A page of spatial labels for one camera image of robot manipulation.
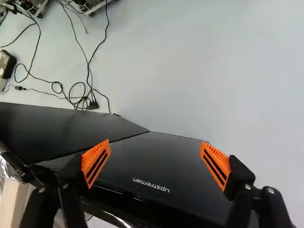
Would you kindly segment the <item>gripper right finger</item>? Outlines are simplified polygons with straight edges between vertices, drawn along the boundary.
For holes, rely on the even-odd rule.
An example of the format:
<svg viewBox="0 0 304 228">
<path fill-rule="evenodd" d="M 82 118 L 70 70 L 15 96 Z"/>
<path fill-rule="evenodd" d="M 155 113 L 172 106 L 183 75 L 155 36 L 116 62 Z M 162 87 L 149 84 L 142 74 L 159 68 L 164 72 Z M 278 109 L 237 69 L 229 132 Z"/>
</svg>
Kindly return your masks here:
<svg viewBox="0 0 304 228">
<path fill-rule="evenodd" d="M 225 197 L 233 203 L 225 224 L 227 228 L 248 227 L 252 211 L 261 228 L 295 227 L 280 191 L 270 186 L 255 187 L 255 174 L 235 155 L 227 156 L 202 142 L 200 157 Z"/>
</svg>

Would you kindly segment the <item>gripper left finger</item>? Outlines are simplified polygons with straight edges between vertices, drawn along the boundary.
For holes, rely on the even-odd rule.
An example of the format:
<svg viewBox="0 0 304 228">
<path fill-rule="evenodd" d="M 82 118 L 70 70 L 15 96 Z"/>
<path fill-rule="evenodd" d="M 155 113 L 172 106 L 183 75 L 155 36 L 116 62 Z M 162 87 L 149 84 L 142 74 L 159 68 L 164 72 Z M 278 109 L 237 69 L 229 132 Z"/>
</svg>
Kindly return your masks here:
<svg viewBox="0 0 304 228">
<path fill-rule="evenodd" d="M 105 140 L 83 154 L 76 154 L 60 171 L 34 166 L 42 184 L 32 191 L 23 213 L 25 228 L 51 228 L 58 210 L 65 227 L 86 228 L 80 198 L 87 193 L 111 154 Z"/>
</svg>

